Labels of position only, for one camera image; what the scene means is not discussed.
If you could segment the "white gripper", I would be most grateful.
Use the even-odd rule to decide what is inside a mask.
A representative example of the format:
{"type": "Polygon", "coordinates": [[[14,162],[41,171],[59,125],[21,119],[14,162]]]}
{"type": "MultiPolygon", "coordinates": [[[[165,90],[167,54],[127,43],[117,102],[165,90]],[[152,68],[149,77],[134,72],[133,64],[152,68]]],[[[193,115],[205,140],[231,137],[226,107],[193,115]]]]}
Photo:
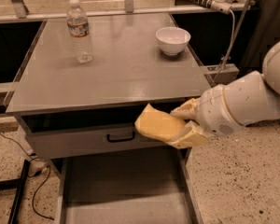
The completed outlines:
{"type": "Polygon", "coordinates": [[[224,85],[217,85],[205,91],[200,98],[191,98],[172,110],[172,116],[196,120],[200,125],[194,121],[188,122],[167,144],[177,149],[195,147],[208,142],[204,131],[216,136],[228,136],[241,131],[244,126],[232,116],[224,88],[224,85]]]}

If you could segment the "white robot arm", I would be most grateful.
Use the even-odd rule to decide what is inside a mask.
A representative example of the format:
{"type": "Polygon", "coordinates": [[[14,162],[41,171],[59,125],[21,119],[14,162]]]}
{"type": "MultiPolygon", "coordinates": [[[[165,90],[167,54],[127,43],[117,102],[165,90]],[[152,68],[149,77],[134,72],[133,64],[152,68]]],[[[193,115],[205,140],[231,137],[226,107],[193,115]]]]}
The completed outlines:
{"type": "Polygon", "coordinates": [[[170,141],[176,148],[204,144],[212,136],[228,136],[259,121],[280,119],[280,42],[266,54],[261,72],[217,85],[171,114],[188,122],[170,141]]]}

